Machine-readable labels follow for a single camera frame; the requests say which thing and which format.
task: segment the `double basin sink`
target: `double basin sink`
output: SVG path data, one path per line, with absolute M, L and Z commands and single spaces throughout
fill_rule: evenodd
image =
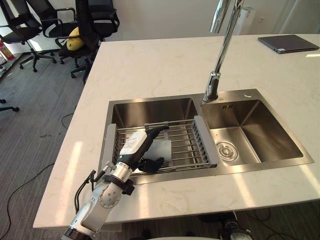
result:
M 256 89 L 225 91 L 210 103 L 203 103 L 203 94 L 111 101 L 106 128 L 116 124 L 120 129 L 135 129 L 144 124 L 175 122 L 201 116 L 212 136 L 219 163 L 216 167 L 191 167 L 187 170 L 154 174 L 133 174 L 135 184 L 185 178 L 215 176 L 249 171 L 289 167 L 313 163 L 302 144 L 286 127 L 272 107 Z M 105 140 L 99 168 L 103 162 Z M 182 156 L 173 164 L 189 164 Z

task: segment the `electrical cord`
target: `electrical cord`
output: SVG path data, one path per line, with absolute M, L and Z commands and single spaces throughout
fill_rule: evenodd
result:
M 68 129 L 68 127 L 64 124 L 64 119 L 68 116 L 71 116 L 72 114 L 74 114 L 75 112 L 72 112 L 72 113 L 69 113 L 67 115 L 64 115 L 62 118 L 61 118 L 61 124 L 64 128 Z
M 272 232 L 274 232 L 273 234 L 269 235 L 266 240 L 269 240 L 270 238 L 272 238 L 273 236 L 279 236 L 280 238 L 282 238 L 283 240 L 286 240 L 283 236 L 289 237 L 293 240 L 298 240 L 297 238 L 286 234 L 286 233 L 282 233 L 282 232 L 277 232 L 276 230 L 274 230 L 273 228 L 269 227 L 267 224 L 265 224 L 264 222 L 268 221 L 271 218 L 271 209 L 268 207 L 268 215 L 265 219 L 261 219 L 256 210 L 253 210 L 254 212 L 254 216 L 251 216 L 249 213 L 245 212 L 250 218 L 260 222 L 263 226 L 265 226 L 267 229 L 271 230 Z
M 46 170 L 47 168 L 49 168 L 50 166 L 54 165 L 55 163 L 51 163 L 48 166 L 46 166 L 45 168 L 43 168 L 40 172 L 38 172 L 37 175 L 35 175 L 33 178 L 31 178 L 29 181 L 26 181 L 24 184 L 22 184 L 21 186 L 19 186 L 16 190 L 13 191 L 13 193 L 11 193 L 7 203 L 6 203 L 6 214 L 8 215 L 9 218 L 9 226 L 7 228 L 7 230 L 5 231 L 5 233 L 0 237 L 0 240 L 4 239 L 4 237 L 8 234 L 10 228 L 11 228 L 11 217 L 10 217 L 10 212 L 9 212 L 9 204 L 10 204 L 10 200 L 12 198 L 12 196 L 19 190 L 21 189 L 23 186 L 27 185 L 28 183 L 30 183 L 32 180 L 34 180 L 36 177 L 38 177 L 44 170 Z
M 97 181 L 100 180 L 100 178 L 105 174 L 106 172 L 101 170 L 99 172 L 99 174 L 96 176 L 95 178 L 95 174 L 96 171 L 92 170 L 89 174 L 89 176 L 84 180 L 84 182 L 80 185 L 80 187 L 78 188 L 78 190 L 76 191 L 75 195 L 74 195 L 74 208 L 75 208 L 75 214 L 77 214 L 79 212 L 80 209 L 80 205 L 79 205 L 79 195 L 81 193 L 81 191 L 84 189 L 84 187 L 91 182 L 91 191 L 93 192 L 95 189 L 95 185 L 94 183 L 96 183 Z

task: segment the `gray carpet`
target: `gray carpet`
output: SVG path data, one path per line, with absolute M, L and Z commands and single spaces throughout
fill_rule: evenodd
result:
M 20 112 L 0 112 L 0 236 L 9 224 L 6 203 L 10 194 L 42 168 L 54 163 L 67 131 L 61 118 L 74 111 L 84 87 L 83 73 L 77 73 L 77 78 L 70 77 L 72 59 L 66 59 L 65 65 L 41 59 L 36 65 L 37 73 L 32 71 L 31 64 L 29 62 L 23 70 L 15 65 L 0 81 L 0 99 L 7 100 L 3 105 L 20 108 Z M 68 125 L 71 118 L 65 118 L 64 124 Z M 46 169 L 13 196 L 10 203 L 12 226 L 4 239 L 60 239 L 65 229 L 32 228 L 51 170 L 52 167 Z M 314 201 L 272 207 L 271 218 L 265 224 L 299 240 L 319 240 L 319 204 Z M 264 218 L 267 210 L 257 210 L 256 214 Z M 251 230 L 255 240 L 265 240 L 273 233 L 252 218 L 255 217 L 253 211 L 239 211 L 237 216 L 239 222 Z M 122 232 L 101 232 L 96 239 L 128 240 L 142 236 L 144 230 L 149 230 L 154 238 L 185 236 L 187 232 L 199 237 L 218 237 L 220 225 L 187 216 L 124 223 L 122 228 Z

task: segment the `laptop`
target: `laptop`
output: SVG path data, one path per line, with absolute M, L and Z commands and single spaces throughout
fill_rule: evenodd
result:
M 319 49 L 317 45 L 293 34 L 258 37 L 258 40 L 278 54 L 313 51 Z

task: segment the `white marble countertop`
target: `white marble countertop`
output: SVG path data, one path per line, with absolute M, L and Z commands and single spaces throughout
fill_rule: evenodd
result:
M 319 45 L 319 35 L 300 35 Z M 315 163 L 135 186 L 106 223 L 284 205 L 320 198 L 320 51 L 277 54 L 234 36 L 218 90 L 257 88 Z M 33 227 L 67 226 L 74 195 L 97 169 L 112 100 L 203 93 L 222 37 L 103 42 L 46 186 Z M 80 205 L 89 198 L 89 184 Z

